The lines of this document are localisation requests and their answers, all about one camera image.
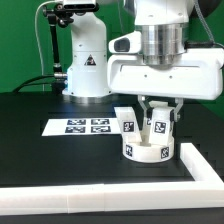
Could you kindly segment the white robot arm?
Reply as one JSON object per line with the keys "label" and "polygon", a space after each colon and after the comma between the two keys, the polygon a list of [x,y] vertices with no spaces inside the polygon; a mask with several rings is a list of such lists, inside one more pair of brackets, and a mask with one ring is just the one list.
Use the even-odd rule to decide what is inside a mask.
{"label": "white robot arm", "polygon": [[133,32],[110,42],[94,14],[76,13],[71,25],[72,64],[64,93],[85,101],[111,93],[214,100],[223,90],[224,49],[213,42],[189,43],[189,17],[197,0],[124,0],[134,16]]}

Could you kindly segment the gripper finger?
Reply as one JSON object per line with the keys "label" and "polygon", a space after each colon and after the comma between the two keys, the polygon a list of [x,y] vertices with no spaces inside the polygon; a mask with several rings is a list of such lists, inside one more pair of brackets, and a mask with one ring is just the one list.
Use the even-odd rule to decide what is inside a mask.
{"label": "gripper finger", "polygon": [[170,112],[170,120],[173,122],[178,122],[180,119],[180,110],[183,107],[184,99],[183,98],[176,98],[175,99],[176,106]]}
{"label": "gripper finger", "polygon": [[149,104],[148,97],[139,95],[138,102],[143,109],[143,115],[145,118],[149,119],[152,117],[152,107]]}

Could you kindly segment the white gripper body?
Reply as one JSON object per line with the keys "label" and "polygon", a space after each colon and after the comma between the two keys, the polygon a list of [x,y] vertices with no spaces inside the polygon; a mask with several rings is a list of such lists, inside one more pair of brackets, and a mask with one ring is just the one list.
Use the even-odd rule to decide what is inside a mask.
{"label": "white gripper body", "polygon": [[224,50],[189,49],[172,65],[148,66],[140,55],[113,55],[107,81],[114,93],[214,100],[223,90]]}

